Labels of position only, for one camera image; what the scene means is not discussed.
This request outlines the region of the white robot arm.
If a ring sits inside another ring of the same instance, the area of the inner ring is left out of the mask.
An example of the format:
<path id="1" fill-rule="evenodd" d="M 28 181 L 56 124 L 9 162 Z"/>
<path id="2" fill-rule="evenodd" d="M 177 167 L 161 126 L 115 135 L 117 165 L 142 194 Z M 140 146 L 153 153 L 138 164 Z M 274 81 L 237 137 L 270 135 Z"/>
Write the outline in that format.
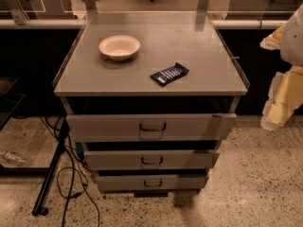
<path id="1" fill-rule="evenodd" d="M 303 104 L 303 5 L 287 23 L 264 38 L 260 46 L 279 50 L 280 57 L 292 67 L 277 72 L 268 92 L 260 125 L 267 131 L 282 128 Z"/>

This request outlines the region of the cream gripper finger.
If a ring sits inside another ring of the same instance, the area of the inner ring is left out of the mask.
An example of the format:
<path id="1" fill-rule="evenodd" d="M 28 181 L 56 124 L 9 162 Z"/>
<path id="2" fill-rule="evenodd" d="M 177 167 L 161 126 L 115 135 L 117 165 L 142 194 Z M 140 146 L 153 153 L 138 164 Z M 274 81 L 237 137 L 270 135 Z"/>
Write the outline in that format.
<path id="1" fill-rule="evenodd" d="M 303 67 L 293 66 L 286 73 L 277 72 L 268 92 L 260 125 L 267 131 L 282 128 L 303 104 Z"/>
<path id="2" fill-rule="evenodd" d="M 260 43 L 260 47 L 267 50 L 279 50 L 282 34 L 285 26 L 280 26 L 273 33 L 264 38 Z"/>

